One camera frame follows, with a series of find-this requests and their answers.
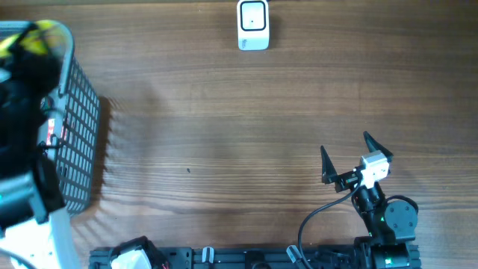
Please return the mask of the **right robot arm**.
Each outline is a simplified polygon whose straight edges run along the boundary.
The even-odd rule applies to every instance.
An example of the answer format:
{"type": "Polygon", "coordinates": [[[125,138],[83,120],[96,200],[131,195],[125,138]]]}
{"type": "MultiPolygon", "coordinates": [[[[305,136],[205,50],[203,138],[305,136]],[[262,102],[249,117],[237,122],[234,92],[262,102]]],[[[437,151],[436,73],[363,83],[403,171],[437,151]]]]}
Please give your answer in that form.
{"type": "Polygon", "coordinates": [[[368,231],[350,245],[319,247],[316,260],[329,268],[419,268],[416,238],[418,204],[403,195],[386,197],[379,182],[390,174],[393,153],[364,133],[368,154],[351,171],[337,173],[326,149],[320,148],[322,182],[349,199],[368,231]]]}

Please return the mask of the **yellow mentos gum jar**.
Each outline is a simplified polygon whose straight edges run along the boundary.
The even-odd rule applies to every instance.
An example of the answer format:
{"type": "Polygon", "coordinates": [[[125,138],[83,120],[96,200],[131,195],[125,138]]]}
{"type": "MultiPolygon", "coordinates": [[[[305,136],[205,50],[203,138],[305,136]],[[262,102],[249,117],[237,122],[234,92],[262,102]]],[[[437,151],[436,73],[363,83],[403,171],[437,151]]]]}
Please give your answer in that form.
{"type": "Polygon", "coordinates": [[[1,39],[1,59],[13,56],[13,50],[19,47],[34,55],[63,57],[73,48],[73,39],[69,29],[62,23],[44,19],[26,22],[15,34],[1,39]]]}

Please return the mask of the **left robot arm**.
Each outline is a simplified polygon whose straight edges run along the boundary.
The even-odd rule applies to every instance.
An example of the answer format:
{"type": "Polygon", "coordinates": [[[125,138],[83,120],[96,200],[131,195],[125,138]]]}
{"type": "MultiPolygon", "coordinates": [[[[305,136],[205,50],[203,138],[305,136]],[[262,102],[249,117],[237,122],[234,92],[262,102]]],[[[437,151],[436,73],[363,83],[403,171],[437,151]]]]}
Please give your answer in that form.
{"type": "Polygon", "coordinates": [[[52,160],[37,144],[41,100],[58,85],[52,55],[13,54],[1,70],[1,254],[16,268],[80,268],[52,160]]]}

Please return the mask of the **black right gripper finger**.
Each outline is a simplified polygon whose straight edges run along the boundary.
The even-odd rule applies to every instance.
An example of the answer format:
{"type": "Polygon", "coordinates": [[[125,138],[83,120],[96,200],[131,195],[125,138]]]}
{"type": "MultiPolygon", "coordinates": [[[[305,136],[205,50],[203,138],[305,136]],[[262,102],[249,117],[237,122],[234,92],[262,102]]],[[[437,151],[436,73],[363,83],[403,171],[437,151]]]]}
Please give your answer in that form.
{"type": "Polygon", "coordinates": [[[324,146],[320,147],[322,160],[322,183],[332,184],[337,181],[338,174],[324,146]]]}
{"type": "Polygon", "coordinates": [[[394,157],[394,154],[388,150],[387,148],[385,148],[382,144],[380,144],[379,142],[377,142],[371,135],[369,132],[367,131],[364,131],[363,132],[363,135],[364,135],[364,141],[367,145],[367,148],[369,150],[369,152],[375,152],[375,151],[380,151],[381,153],[384,154],[384,156],[387,158],[388,162],[392,162],[393,161],[393,157],[394,157]]]}

